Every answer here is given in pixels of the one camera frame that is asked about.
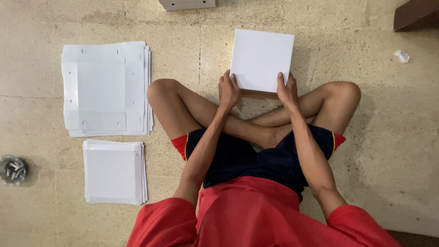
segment red t-shirt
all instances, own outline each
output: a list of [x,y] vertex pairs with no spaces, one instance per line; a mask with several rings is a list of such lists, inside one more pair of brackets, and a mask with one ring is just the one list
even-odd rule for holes
[[345,205],[322,224],[299,212],[294,191],[274,181],[240,177],[180,198],[145,205],[127,247],[400,246],[363,209]]

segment white box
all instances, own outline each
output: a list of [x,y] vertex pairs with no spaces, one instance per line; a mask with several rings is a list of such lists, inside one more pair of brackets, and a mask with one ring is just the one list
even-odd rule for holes
[[158,0],[166,11],[216,7],[215,0]]
[[230,73],[241,89],[276,93],[277,74],[287,83],[294,35],[236,29]]

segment tiled floor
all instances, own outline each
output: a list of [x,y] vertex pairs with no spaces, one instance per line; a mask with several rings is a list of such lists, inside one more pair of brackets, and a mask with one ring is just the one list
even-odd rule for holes
[[[218,102],[236,27],[296,35],[291,70],[302,94],[330,80],[360,85],[347,141],[331,159],[340,190],[387,229],[439,236],[439,31],[394,33],[406,0],[217,2],[177,12],[157,0],[0,2],[0,155],[32,166],[26,185],[0,186],[2,246],[121,247],[140,209],[84,200],[83,139],[68,136],[62,114],[64,44],[145,40],[153,80],[175,78]],[[279,105],[246,96],[236,108],[243,118]],[[172,195],[184,166],[156,123],[149,137],[99,138],[145,142],[149,203]],[[301,208],[322,220],[308,191]]]

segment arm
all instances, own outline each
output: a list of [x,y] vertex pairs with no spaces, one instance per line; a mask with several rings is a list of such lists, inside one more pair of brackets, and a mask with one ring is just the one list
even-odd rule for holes
[[294,133],[297,155],[300,167],[313,196],[319,202],[325,218],[342,205],[347,205],[335,186],[334,175],[323,152],[314,140],[308,125],[300,111],[297,97],[296,81],[292,74],[288,78],[287,86],[280,73],[277,77],[277,94],[291,116],[291,125]]
[[230,70],[219,79],[219,107],[215,117],[201,137],[181,175],[180,184],[173,197],[182,198],[192,205],[197,205],[198,192],[206,176],[207,170],[215,155],[218,138],[231,109],[240,98],[240,89],[236,82],[235,74],[229,77]]

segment navy blue shorts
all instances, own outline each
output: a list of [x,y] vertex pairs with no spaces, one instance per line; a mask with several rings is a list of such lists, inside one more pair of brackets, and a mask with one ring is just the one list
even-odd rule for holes
[[[308,127],[327,160],[345,141],[343,136],[327,129],[310,124]],[[205,131],[195,130],[172,140],[185,161]],[[243,176],[266,178],[283,184],[295,191],[302,201],[301,193],[308,183],[299,164],[293,132],[285,136],[275,148],[264,149],[259,153],[247,141],[221,133],[203,188]]]

